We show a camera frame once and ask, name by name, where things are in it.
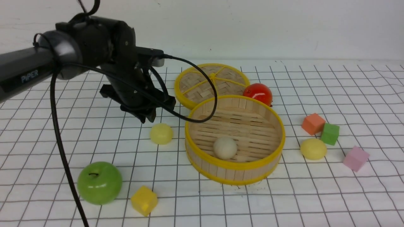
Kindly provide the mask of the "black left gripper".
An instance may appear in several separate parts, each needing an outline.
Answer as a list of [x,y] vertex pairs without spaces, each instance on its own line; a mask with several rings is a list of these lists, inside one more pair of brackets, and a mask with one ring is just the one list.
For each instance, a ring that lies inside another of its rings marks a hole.
[[163,104],[170,109],[174,109],[176,105],[175,97],[157,89],[149,73],[143,72],[141,69],[125,69],[116,63],[103,64],[101,65],[101,70],[129,83],[129,85],[127,85],[107,75],[110,84],[104,84],[102,86],[99,92],[101,96],[103,98],[110,98],[119,103],[120,109],[123,112],[135,116],[142,124],[144,124],[146,120],[153,123],[156,118],[156,109],[161,106],[133,89],[131,87],[133,84],[144,89],[149,95],[163,102]]

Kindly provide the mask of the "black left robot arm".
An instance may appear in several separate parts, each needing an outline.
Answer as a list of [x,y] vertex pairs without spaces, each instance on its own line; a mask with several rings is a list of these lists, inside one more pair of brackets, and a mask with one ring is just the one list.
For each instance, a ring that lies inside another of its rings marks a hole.
[[120,104],[142,123],[153,122],[157,108],[173,110],[176,100],[161,79],[157,89],[150,77],[164,64],[163,51],[137,47],[135,30],[115,19],[90,17],[60,22],[27,49],[1,54],[1,102],[48,79],[62,67],[58,79],[68,80],[100,67],[109,84],[103,98]]

